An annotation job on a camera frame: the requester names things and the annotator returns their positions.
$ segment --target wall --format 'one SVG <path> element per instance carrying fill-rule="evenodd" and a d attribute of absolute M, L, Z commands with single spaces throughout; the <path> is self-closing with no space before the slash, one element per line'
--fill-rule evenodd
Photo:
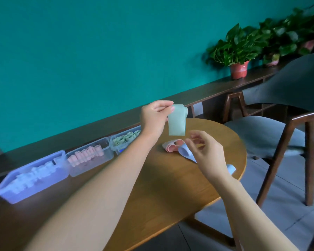
<path fill-rule="evenodd" d="M 201 61 L 227 31 L 314 0 L 0 0 L 7 152 L 229 75 Z"/>

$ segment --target tile floor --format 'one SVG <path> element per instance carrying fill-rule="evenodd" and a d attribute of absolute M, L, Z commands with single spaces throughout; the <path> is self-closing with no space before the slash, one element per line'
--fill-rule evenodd
<path fill-rule="evenodd" d="M 314 205 L 307 207 L 303 204 L 304 162 L 301 156 L 283 160 L 263 205 L 265 214 L 301 251 L 307 250 L 314 235 Z M 248 159 L 241 182 L 253 199 L 258 194 L 267 169 L 268 164 L 262 159 Z M 197 213 L 196 218 L 231 236 L 221 200 Z M 135 251 L 145 250 L 225 251 L 230 249 L 181 222 L 135 249 Z"/>

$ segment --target storage bin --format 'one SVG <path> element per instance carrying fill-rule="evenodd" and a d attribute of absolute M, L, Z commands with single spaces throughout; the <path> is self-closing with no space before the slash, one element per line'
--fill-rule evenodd
<path fill-rule="evenodd" d="M 56 159 L 55 164 L 58 167 L 55 169 L 55 172 L 51 173 L 49 176 L 37 179 L 32 187 L 27 187 L 18 194 L 15 194 L 11 190 L 5 190 L 7 185 L 16 179 L 17 175 L 22 173 L 29 173 L 33 167 L 42 166 L 49 161 L 53 161 L 54 159 Z M 59 151 L 11 171 L 0 183 L 0 196 L 9 203 L 14 204 L 65 179 L 68 177 L 69 173 L 63 166 L 64 160 L 65 151 Z"/>
<path fill-rule="evenodd" d="M 131 128 L 129 130 L 126 130 L 126 131 L 123 131 L 119 134 L 116 134 L 116 135 L 112 135 L 110 137 L 110 146 L 112 147 L 112 150 L 116 152 L 117 155 L 119 155 L 125 148 L 127 148 L 127 146 L 131 143 L 131 142 L 126 142 L 126 143 L 122 143 L 118 146 L 116 146 L 113 142 L 113 139 L 119 137 L 119 136 L 124 136 L 126 134 L 128 134 L 129 132 L 135 132 L 137 130 L 141 130 L 141 125 L 137 126 L 137 127 L 134 127 L 134 128 Z"/>
<path fill-rule="evenodd" d="M 82 163 L 78 162 L 76 166 L 73 166 L 68 161 L 70 156 L 75 155 L 75 152 L 81 152 L 82 150 L 88 149 L 90 146 L 95 147 L 97 145 L 100 145 L 102 148 L 102 151 L 103 151 L 102 156 L 94 156 L 92 159 L 86 160 L 86 162 L 82 162 Z M 106 137 L 106 138 L 101 138 L 97 141 L 94 141 L 92 143 L 89 143 L 85 146 L 82 146 L 78 149 L 75 149 L 74 151 L 67 153 L 65 161 L 64 161 L 64 165 L 68 169 L 69 174 L 72 177 L 75 177 L 81 173 L 91 170 L 92 168 L 111 160 L 113 157 L 114 157 L 114 153 L 109 145 L 109 139 Z"/>

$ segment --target chair seat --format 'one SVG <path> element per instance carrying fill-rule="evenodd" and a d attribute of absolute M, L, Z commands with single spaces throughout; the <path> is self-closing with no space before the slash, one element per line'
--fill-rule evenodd
<path fill-rule="evenodd" d="M 273 157 L 285 123 L 262 116 L 247 116 L 225 123 L 245 143 L 247 152 L 260 158 Z M 305 132 L 295 129 L 284 156 L 303 154 Z"/>

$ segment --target clear plastic container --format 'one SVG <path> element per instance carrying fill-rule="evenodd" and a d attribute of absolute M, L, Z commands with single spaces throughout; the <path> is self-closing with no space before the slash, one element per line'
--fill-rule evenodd
<path fill-rule="evenodd" d="M 14 204 L 65 179 L 68 177 L 69 173 L 63 166 L 64 160 L 65 151 L 59 151 L 11 171 L 0 183 L 0 196 L 9 203 Z M 52 161 L 53 164 L 59 166 L 54 173 L 51 173 L 47 177 L 37 179 L 32 187 L 25 188 L 18 194 L 13 193 L 11 190 L 5 191 L 7 185 L 15 180 L 17 175 L 29 173 L 33 167 L 42 166 L 49 161 Z"/>
<path fill-rule="evenodd" d="M 138 131 L 138 130 L 141 130 L 141 125 L 139 125 L 139 126 L 137 126 L 137 127 L 134 127 L 134 128 L 131 128 L 131 129 L 129 129 L 129 130 L 123 131 L 123 132 L 121 132 L 121 133 L 119 133 L 119 134 L 112 135 L 112 136 L 110 137 L 110 146 L 112 147 L 112 150 L 115 151 L 117 155 L 119 155 L 121 152 L 123 152 L 123 150 L 124 150 L 125 148 L 127 148 L 128 145 L 129 145 L 132 141 L 126 142 L 126 143 L 122 143 L 122 144 L 116 146 L 116 145 L 114 144 L 114 142 L 113 142 L 113 139 L 115 139 L 115 138 L 117 138 L 117 137 L 119 137 L 119 136 L 124 136 L 124 135 L 128 134 L 129 132 L 133 132 L 133 133 L 134 133 L 135 131 Z"/>
<path fill-rule="evenodd" d="M 89 158 L 88 156 L 85 156 L 83 153 L 86 150 L 86 153 L 88 152 L 88 148 L 99 148 L 100 151 L 95 150 L 95 155 L 91 156 Z M 77 153 L 82 152 L 81 159 L 76 162 L 69 162 L 71 156 L 77 156 Z M 81 173 L 84 173 L 88 170 L 91 170 L 92 168 L 99 166 L 109 160 L 111 160 L 114 157 L 114 153 L 109 145 L 109 139 L 107 137 L 101 138 L 99 140 L 96 140 L 92 143 L 89 143 L 87 145 L 84 145 L 78 149 L 75 149 L 74 151 L 71 151 L 66 154 L 66 158 L 64 161 L 65 167 L 68 169 L 69 174 L 72 177 L 75 177 Z"/>

